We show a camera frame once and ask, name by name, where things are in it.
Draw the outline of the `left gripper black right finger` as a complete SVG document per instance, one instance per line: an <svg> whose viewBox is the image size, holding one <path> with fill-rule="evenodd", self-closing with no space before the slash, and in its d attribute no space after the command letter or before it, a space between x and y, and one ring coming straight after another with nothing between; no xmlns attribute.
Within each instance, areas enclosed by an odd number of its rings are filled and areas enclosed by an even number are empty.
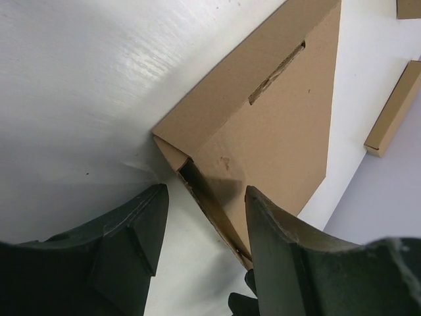
<svg viewBox="0 0 421 316"><path fill-rule="evenodd" d="M358 245L322 232L245 192L261 315L419 315L420 240Z"/></svg>

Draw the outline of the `large closed cardboard box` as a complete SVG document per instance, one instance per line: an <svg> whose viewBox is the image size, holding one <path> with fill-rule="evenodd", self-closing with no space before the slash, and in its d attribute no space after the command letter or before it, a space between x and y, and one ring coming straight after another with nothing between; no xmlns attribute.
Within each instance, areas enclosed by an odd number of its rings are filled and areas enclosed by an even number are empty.
<svg viewBox="0 0 421 316"><path fill-rule="evenodd" d="M397 18L420 19L421 18L421 0L397 0Z"/></svg>

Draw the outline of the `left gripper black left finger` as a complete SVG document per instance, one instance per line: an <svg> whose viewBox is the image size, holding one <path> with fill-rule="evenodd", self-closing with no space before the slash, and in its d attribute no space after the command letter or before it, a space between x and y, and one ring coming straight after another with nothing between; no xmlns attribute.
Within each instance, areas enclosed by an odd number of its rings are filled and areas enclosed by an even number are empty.
<svg viewBox="0 0 421 316"><path fill-rule="evenodd" d="M143 315L169 194L155 184L45 241L1 244L2 315Z"/></svg>

